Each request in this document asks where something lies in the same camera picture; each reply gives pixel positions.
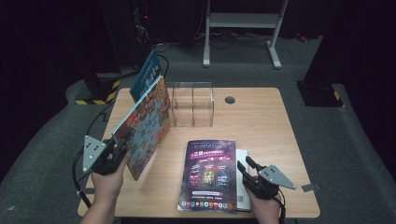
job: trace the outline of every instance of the black round hole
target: black round hole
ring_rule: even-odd
[[[233,98],[232,96],[227,96],[227,97],[224,99],[224,101],[225,101],[225,103],[231,105],[231,104],[235,103],[235,98]]]

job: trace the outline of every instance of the blue book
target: blue book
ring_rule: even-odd
[[[130,93],[135,102],[137,102],[143,93],[149,88],[149,86],[154,82],[154,80],[161,76],[163,72],[161,71],[160,61],[158,60],[157,50],[153,49],[148,55],[146,61],[143,63],[142,68],[139,71],[132,87]]]
[[[157,77],[112,131],[116,143],[125,141],[132,155],[127,166],[134,180],[141,176],[170,127],[170,100],[163,76]]]

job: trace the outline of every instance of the person's right hand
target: person's right hand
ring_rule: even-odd
[[[250,189],[246,188],[250,198],[251,210],[260,224],[279,224],[280,205],[275,200],[258,199]]]

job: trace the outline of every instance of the metal bracket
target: metal bracket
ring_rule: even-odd
[[[82,161],[82,172],[88,173],[96,160],[105,150],[106,144],[88,135],[84,139],[84,159]]]
[[[296,186],[273,164],[263,168],[258,174],[271,184],[283,186],[288,189],[296,189]]]

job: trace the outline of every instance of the magazine cover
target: magazine cover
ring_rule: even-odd
[[[169,131],[169,105],[164,79],[159,76],[111,133],[117,143],[125,140],[132,150],[127,166],[134,180],[142,174]]]
[[[157,50],[153,49],[143,63],[143,66],[130,89],[130,93],[134,101],[137,102],[143,93],[145,93],[149,86],[154,82],[154,80],[162,74],[160,61],[158,60],[157,56]]]
[[[188,142],[178,210],[236,214],[235,151],[235,141]]]

